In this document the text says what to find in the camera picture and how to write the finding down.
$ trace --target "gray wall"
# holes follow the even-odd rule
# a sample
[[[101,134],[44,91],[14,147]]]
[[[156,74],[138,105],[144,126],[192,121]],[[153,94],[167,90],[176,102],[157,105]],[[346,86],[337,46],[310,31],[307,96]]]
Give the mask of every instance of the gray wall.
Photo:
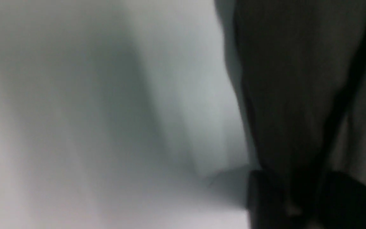
[[[0,0],[0,228],[245,227],[224,56],[212,0]]]

